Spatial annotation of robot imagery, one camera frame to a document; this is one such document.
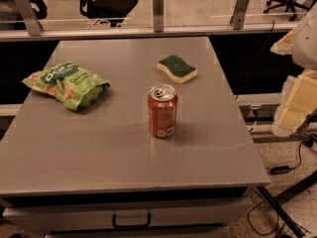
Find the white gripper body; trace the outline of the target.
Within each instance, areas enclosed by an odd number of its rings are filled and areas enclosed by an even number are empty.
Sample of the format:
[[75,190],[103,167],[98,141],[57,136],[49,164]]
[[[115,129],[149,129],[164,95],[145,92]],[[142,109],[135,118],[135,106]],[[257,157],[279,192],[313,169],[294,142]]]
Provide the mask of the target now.
[[295,29],[292,60],[303,68],[317,69],[317,5],[309,10]]

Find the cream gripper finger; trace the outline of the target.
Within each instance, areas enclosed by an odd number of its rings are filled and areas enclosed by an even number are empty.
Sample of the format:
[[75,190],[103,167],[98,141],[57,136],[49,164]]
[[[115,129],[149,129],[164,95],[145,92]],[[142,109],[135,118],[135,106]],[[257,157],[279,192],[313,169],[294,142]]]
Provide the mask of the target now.
[[281,56],[291,55],[294,33],[294,29],[289,31],[284,37],[271,46],[270,51]]
[[280,96],[271,131],[275,136],[288,137],[317,109],[317,71],[304,69],[297,77],[290,75]]

